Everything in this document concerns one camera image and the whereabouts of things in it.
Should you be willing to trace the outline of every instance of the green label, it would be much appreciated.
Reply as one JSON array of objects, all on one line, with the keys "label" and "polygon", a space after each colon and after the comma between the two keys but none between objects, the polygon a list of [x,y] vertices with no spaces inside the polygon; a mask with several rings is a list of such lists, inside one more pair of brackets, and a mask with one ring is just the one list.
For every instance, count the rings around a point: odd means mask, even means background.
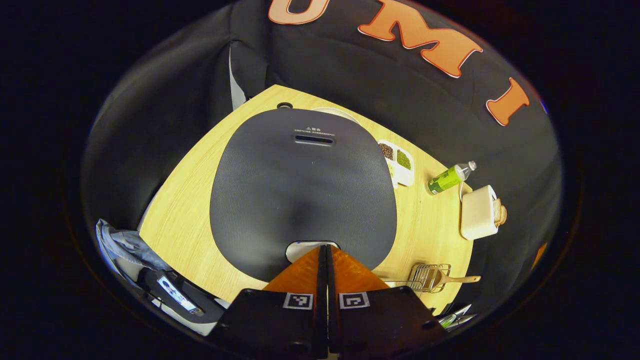
[{"label": "green label", "polygon": [[429,191],[432,193],[441,193],[456,184],[460,184],[461,182],[462,181],[456,174],[456,166],[454,165],[449,170],[431,179],[428,187]]}]

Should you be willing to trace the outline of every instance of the wooden spatula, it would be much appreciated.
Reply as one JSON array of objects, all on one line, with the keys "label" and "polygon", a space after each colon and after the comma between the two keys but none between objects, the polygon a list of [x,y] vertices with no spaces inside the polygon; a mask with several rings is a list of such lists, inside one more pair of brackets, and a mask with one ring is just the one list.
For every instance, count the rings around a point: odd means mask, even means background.
[{"label": "wooden spatula", "polygon": [[[438,270],[437,272],[435,272],[435,280],[433,281],[433,286],[431,288],[436,288],[448,282],[469,283],[478,281],[480,281],[480,276],[448,277],[442,270]],[[431,279],[428,279],[427,284],[431,284]]]}]

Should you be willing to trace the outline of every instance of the gray cloth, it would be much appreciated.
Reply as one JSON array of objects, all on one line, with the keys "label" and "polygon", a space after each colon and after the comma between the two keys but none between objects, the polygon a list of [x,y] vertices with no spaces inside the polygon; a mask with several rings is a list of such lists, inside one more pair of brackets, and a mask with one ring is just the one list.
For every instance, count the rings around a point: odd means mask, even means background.
[{"label": "gray cloth", "polygon": [[95,224],[95,235],[111,257],[116,256],[153,270],[173,270],[142,240],[138,231],[116,230],[100,219]]}]

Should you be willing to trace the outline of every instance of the table surface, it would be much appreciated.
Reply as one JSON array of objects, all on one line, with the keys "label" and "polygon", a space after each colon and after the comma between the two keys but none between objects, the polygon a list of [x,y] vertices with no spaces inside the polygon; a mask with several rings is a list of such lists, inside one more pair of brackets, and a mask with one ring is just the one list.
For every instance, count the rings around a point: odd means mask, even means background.
[{"label": "table surface", "polygon": [[[332,102],[274,85],[225,117],[185,155],[152,201],[140,236],[178,273],[202,289],[232,302],[244,288],[267,284],[245,275],[220,253],[211,234],[209,202],[218,163],[235,130],[248,118],[289,102],[296,109],[337,108],[350,114],[377,140],[408,151],[415,163],[415,182],[394,190],[396,239],[374,274],[386,281],[405,281],[416,263],[451,264],[452,277],[466,275],[473,241],[460,234],[460,198],[456,189],[431,195],[426,184],[446,168],[436,159],[387,128]],[[465,184],[463,191],[469,192]],[[434,315],[453,301],[460,284],[449,283],[440,293],[422,293],[421,301]]]}]

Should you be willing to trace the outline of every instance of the plastic bottle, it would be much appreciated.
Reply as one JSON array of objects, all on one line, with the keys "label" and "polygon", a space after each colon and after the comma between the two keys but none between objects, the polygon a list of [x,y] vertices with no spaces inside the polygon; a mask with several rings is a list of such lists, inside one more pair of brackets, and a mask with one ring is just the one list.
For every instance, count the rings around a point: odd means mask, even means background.
[{"label": "plastic bottle", "polygon": [[434,177],[428,184],[429,191],[437,194],[445,191],[446,189],[460,184],[464,180],[469,178],[471,171],[476,169],[476,162],[469,161],[467,164],[456,164],[443,172],[442,174]]}]

